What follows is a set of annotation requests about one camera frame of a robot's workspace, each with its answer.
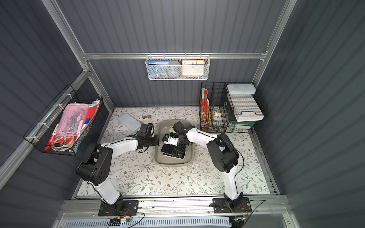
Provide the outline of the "grey storage tray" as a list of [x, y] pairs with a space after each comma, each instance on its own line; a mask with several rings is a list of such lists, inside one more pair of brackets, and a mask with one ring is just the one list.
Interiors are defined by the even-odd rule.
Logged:
[[183, 146], [172, 129], [177, 122], [180, 122], [185, 128], [191, 125], [186, 120], [178, 119], [165, 120], [158, 125], [159, 145], [155, 147], [154, 161], [160, 166], [180, 167], [193, 161], [194, 147], [192, 145]]

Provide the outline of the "pink case phone black screen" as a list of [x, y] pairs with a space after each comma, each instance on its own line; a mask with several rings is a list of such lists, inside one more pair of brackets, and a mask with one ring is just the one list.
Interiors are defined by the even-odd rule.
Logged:
[[173, 146], [169, 144], [164, 144], [161, 149], [161, 152], [167, 154], [185, 154], [185, 148], [182, 146]]

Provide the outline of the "light blue case phone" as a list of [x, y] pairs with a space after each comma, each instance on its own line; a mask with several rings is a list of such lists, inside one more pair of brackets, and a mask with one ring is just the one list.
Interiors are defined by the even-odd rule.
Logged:
[[165, 144], [177, 146], [179, 143], [179, 136], [176, 133], [165, 134], [162, 141]]

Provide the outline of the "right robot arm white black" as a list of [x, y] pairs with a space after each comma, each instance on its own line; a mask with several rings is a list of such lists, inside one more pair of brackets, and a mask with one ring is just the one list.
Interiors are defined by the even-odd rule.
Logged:
[[231, 211], [241, 206], [243, 193], [239, 190], [236, 176], [240, 153], [225, 133], [219, 135], [205, 133], [194, 126], [184, 126], [181, 122], [173, 125], [177, 134], [177, 145], [198, 144], [207, 148], [215, 168], [222, 173], [224, 198]]

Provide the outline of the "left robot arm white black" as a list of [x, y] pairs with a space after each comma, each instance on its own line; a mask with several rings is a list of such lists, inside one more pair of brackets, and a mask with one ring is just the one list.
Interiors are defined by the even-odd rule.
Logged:
[[77, 175], [94, 188], [104, 205], [121, 211], [123, 196], [110, 177], [113, 161], [124, 154], [136, 150], [143, 153], [144, 148], [158, 145], [159, 138], [155, 135], [154, 125], [143, 123], [135, 134], [122, 140], [105, 144], [96, 142], [89, 144], [81, 158]]

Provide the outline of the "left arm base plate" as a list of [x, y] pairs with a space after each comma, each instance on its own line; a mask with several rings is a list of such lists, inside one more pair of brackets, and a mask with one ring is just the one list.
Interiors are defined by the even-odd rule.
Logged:
[[99, 217], [121, 217], [121, 216], [135, 216], [137, 214], [139, 201], [137, 200], [123, 200], [118, 201], [114, 205], [109, 205], [101, 201], [98, 212]]

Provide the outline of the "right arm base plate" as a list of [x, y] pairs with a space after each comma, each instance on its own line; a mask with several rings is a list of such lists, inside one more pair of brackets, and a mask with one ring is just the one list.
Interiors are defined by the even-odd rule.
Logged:
[[210, 204], [215, 213], [248, 213], [252, 212], [249, 198], [237, 198], [230, 200], [229, 198], [213, 198]]

